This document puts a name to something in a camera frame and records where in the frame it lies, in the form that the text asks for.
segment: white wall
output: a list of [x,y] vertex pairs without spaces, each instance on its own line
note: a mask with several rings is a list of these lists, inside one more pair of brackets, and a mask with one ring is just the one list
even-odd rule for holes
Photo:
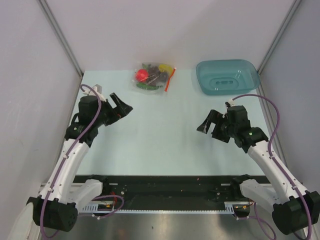
[[48,0],[82,70],[261,64],[293,0]]
[[261,78],[280,110],[279,138],[289,169],[320,193],[319,12],[320,1],[302,1]]
[[36,0],[0,1],[0,239],[59,152],[80,79]]

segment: red tomato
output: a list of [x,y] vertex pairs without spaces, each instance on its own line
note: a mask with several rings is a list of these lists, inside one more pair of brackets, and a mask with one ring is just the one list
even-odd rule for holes
[[139,69],[139,71],[137,71],[135,74],[135,79],[138,82],[145,82],[145,81],[147,81],[148,76],[149,76],[149,74],[148,74],[147,70]]

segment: clear plastic bag of vegetables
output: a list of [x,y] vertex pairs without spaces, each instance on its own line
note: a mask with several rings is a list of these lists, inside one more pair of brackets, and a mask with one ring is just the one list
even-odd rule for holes
[[147,93],[162,93],[168,90],[175,69],[164,63],[142,63],[134,73],[134,85]]

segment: white table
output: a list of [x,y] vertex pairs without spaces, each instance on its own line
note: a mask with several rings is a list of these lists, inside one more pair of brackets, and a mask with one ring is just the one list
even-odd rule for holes
[[[111,105],[115,106],[109,94],[114,92],[133,110],[118,122],[99,128],[78,175],[263,175],[232,139],[226,144],[196,131],[211,109],[224,113],[224,102],[233,96],[202,93],[194,69],[177,70],[163,94],[138,91],[131,82],[133,75],[127,70],[85,72],[83,84],[101,85]],[[82,96],[80,91],[73,114],[78,112]],[[253,127],[269,135],[257,97],[244,97],[236,103],[245,106]]]

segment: shiny floor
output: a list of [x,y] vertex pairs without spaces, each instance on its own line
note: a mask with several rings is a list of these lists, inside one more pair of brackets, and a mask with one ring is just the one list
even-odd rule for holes
[[[295,240],[272,224],[262,209],[260,217],[276,230],[277,240]],[[239,220],[218,214],[148,214],[121,213],[96,220],[79,218],[72,231],[60,232],[55,240],[267,240],[257,221]]]

